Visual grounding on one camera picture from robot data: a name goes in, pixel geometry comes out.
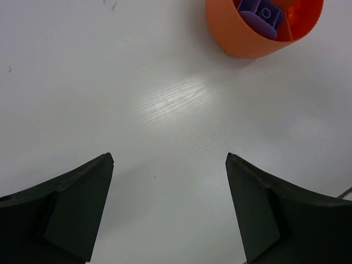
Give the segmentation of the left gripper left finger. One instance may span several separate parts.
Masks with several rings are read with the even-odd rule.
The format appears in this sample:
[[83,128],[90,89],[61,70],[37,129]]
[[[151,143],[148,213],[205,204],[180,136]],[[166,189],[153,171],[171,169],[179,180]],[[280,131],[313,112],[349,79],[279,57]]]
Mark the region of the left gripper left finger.
[[1,263],[90,262],[113,167],[105,153],[1,197]]

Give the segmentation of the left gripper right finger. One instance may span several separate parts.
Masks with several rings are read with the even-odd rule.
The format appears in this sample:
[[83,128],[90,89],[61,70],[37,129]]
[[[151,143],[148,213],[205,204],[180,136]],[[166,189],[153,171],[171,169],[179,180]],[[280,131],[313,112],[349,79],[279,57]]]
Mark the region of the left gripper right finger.
[[306,190],[229,153],[247,263],[351,263],[351,202]]

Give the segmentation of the purple long lego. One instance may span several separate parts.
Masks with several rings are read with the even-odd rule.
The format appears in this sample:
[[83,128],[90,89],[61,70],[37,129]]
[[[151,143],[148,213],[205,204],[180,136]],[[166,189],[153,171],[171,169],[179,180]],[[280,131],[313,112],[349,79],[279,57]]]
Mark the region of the purple long lego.
[[241,11],[239,15],[254,32],[270,40],[277,39],[277,31],[255,13]]

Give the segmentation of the orange ring lego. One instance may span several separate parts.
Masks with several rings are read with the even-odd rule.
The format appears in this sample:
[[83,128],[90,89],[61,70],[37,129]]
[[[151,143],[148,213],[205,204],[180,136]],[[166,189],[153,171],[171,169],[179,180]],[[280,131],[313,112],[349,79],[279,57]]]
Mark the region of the orange ring lego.
[[301,1],[298,0],[276,0],[275,4],[284,12],[288,21],[295,19],[295,13],[301,8]]

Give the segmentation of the purple square lego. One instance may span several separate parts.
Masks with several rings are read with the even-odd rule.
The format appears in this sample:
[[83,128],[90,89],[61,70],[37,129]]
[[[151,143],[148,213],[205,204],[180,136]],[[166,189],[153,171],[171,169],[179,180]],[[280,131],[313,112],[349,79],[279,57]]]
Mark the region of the purple square lego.
[[240,1],[237,7],[238,13],[241,11],[249,11],[255,13],[257,16],[262,18],[265,22],[278,30],[284,19],[283,11],[278,8],[271,1],[261,0],[245,0]]

